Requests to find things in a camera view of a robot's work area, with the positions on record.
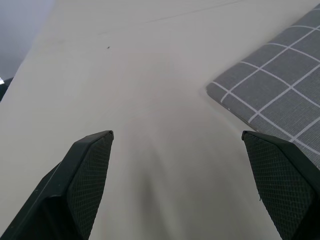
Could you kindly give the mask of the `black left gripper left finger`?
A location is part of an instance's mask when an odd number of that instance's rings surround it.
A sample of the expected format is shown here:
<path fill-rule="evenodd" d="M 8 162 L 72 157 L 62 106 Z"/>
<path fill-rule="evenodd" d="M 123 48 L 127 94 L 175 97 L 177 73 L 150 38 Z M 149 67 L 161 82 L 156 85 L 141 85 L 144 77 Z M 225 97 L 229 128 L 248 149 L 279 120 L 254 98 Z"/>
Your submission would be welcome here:
<path fill-rule="evenodd" d="M 105 189 L 114 133 L 76 141 L 38 183 L 2 240 L 87 240 Z"/>

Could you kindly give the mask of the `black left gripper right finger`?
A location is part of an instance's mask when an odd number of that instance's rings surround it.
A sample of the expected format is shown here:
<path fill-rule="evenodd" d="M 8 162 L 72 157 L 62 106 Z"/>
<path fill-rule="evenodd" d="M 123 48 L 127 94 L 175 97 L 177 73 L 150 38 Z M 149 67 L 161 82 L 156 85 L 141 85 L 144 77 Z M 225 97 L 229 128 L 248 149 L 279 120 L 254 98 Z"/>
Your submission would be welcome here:
<path fill-rule="evenodd" d="M 245 130 L 259 194 L 283 240 L 320 238 L 320 170 L 292 142 Z"/>

